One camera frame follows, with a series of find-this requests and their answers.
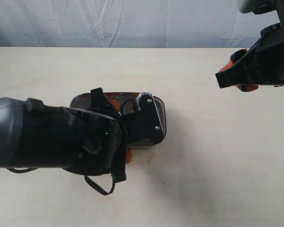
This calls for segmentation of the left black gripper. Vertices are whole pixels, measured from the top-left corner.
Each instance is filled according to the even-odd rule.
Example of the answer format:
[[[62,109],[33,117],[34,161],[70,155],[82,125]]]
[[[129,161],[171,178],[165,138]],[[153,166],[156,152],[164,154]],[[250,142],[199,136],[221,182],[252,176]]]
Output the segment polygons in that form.
[[[111,174],[117,183],[126,180],[125,165],[132,160],[132,150],[126,148],[119,102],[108,100],[102,88],[89,95],[85,107],[26,100],[26,166],[62,168],[85,177]]]

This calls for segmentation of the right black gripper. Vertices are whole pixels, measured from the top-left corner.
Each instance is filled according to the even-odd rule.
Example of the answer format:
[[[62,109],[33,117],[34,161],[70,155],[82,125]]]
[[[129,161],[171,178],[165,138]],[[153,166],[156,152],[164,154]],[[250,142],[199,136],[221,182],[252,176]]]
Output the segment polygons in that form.
[[[252,92],[259,86],[284,86],[284,27],[274,24],[260,34],[250,49],[233,53],[215,74],[220,88],[236,86],[241,92]]]

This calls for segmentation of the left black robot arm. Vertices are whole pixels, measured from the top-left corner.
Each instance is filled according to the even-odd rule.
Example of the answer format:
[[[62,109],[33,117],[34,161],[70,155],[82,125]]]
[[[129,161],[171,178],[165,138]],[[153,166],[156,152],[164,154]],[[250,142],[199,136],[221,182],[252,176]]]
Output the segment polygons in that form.
[[[82,108],[0,98],[0,168],[60,168],[126,180],[127,131],[101,88]]]

